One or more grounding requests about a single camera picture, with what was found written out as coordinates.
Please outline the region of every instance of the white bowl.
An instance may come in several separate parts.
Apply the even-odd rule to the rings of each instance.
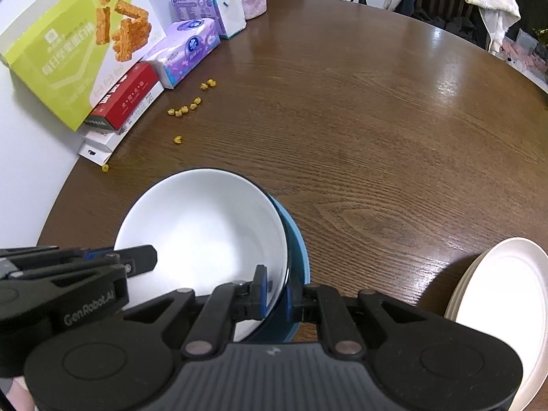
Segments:
[[[287,281],[288,241],[275,205],[253,182],[228,171],[186,170],[150,188],[125,217],[114,248],[143,244],[154,246],[158,263],[128,280],[125,309],[182,287],[198,296],[226,282],[251,281],[262,264],[272,282],[270,312]],[[235,341],[259,324],[238,323]]]

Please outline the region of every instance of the round table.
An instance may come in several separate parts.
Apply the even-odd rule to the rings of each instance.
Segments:
[[[108,173],[78,161],[41,244],[111,245],[148,188],[214,166],[274,195],[302,230],[312,280],[343,294],[373,288],[443,314],[484,250],[511,236],[548,249],[541,89],[398,14],[335,0],[268,6],[155,101]],[[217,87],[202,92],[210,78]],[[196,112],[166,113],[197,96]],[[528,410],[547,406],[545,387]]]

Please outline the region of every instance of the bowl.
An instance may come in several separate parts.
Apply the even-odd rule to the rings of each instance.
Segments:
[[[267,314],[289,275],[288,239],[276,203],[258,185],[229,171],[199,168],[154,185],[125,217],[114,249],[151,244],[158,253],[152,272],[128,280],[125,309],[178,288],[208,295],[219,284],[250,281],[267,268]],[[260,321],[236,325],[234,340]]]
[[[301,231],[289,212],[277,200],[273,199],[273,201],[278,207],[287,229],[289,259],[291,260],[290,277],[295,276],[301,284],[308,284],[310,282],[310,262]],[[287,298],[282,295],[267,319],[246,338],[246,341],[266,344],[290,342],[299,330],[300,323],[291,323],[286,320],[286,306]]]

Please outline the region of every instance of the snack box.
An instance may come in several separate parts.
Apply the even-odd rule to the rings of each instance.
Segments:
[[[242,0],[172,0],[179,21],[215,20],[220,37],[231,38],[246,27]]]
[[[164,37],[149,0],[36,0],[0,35],[0,54],[76,130]]]
[[[119,130],[157,82],[158,76],[152,66],[137,63],[108,91],[84,123],[105,130]]]
[[[84,144],[78,152],[80,156],[91,160],[97,165],[104,165],[109,160],[112,152],[120,144],[122,139],[128,133],[130,128],[139,120],[143,113],[152,105],[153,101],[163,92],[164,88],[160,82],[157,82],[146,96],[135,107],[132,114],[125,121],[120,131],[98,130],[87,125],[82,125],[79,129],[84,138]]]
[[[173,23],[166,35],[142,58],[149,62],[165,88],[173,89],[220,43],[210,18]]]

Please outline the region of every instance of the yellow-green packaging box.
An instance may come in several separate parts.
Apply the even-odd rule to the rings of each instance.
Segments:
[[[164,37],[149,0],[36,0],[0,35],[0,54],[76,131]]]

